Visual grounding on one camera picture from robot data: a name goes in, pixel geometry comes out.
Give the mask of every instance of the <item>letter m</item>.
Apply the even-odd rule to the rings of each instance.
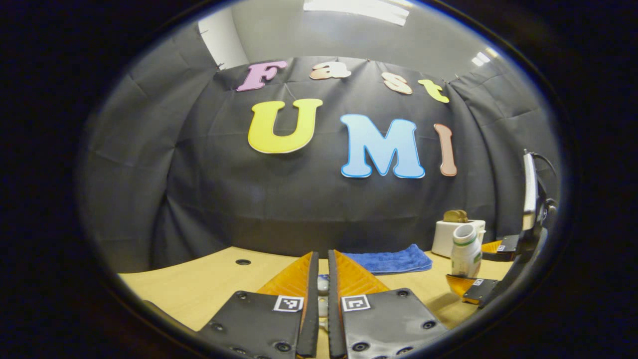
[[[385,137],[381,135],[375,124],[367,116],[346,114],[341,122],[348,126],[348,163],[341,168],[346,177],[368,177],[372,167],[366,163],[366,154],[375,164],[379,174],[385,176],[390,170],[394,154],[397,164],[392,171],[400,178],[422,178],[426,170],[419,163],[417,144],[414,140],[414,122],[395,119]]]

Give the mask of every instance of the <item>table surface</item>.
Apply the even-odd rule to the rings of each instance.
[[[477,309],[463,303],[450,291],[445,275],[451,271],[450,259],[425,252],[432,259],[427,271],[376,276],[390,289],[409,288],[448,328],[459,325]],[[249,265],[235,263],[238,259]],[[230,296],[238,291],[255,292],[296,257],[229,247],[194,261],[141,273],[122,273],[120,278],[141,299],[149,300],[193,330],[201,329]],[[483,260],[478,277],[501,280],[511,262]],[[328,260],[319,260],[319,274],[328,274]],[[319,330],[317,358],[329,358],[328,335]]]

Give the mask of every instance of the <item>white bottle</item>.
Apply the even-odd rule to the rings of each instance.
[[[473,278],[479,274],[483,254],[477,237],[471,224],[460,225],[452,233],[452,275]]]

